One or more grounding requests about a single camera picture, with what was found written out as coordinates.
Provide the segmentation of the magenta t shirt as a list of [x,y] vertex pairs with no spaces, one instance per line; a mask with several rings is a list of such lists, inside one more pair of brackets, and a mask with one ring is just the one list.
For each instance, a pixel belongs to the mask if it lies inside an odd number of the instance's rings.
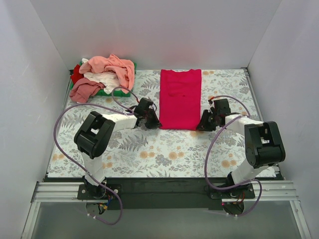
[[201,117],[201,70],[161,70],[159,120],[161,129],[196,130]]

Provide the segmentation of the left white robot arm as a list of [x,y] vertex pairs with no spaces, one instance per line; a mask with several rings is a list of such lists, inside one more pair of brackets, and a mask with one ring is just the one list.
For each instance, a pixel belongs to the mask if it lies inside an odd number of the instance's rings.
[[96,111],[89,113],[74,136],[74,142],[81,152],[84,167],[88,171],[83,176],[86,192],[94,199],[105,199],[107,190],[102,154],[105,152],[112,133],[124,129],[135,129],[144,125],[147,129],[161,127],[156,115],[157,107],[152,100],[142,98],[136,106],[125,112],[102,115]]

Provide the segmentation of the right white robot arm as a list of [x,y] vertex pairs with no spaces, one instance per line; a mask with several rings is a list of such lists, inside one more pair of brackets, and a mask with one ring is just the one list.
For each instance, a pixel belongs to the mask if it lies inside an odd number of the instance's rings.
[[[244,186],[256,180],[256,176],[275,164],[283,162],[286,152],[278,125],[274,121],[258,121],[250,113],[242,115],[230,109],[230,96],[222,95],[208,100],[210,108],[203,111],[197,130],[215,131],[220,128],[209,145],[204,161],[204,177],[210,191],[226,192],[231,198],[239,197]],[[245,160],[226,178],[221,186],[213,185],[208,178],[207,167],[210,152],[218,137],[231,130],[244,137]]]

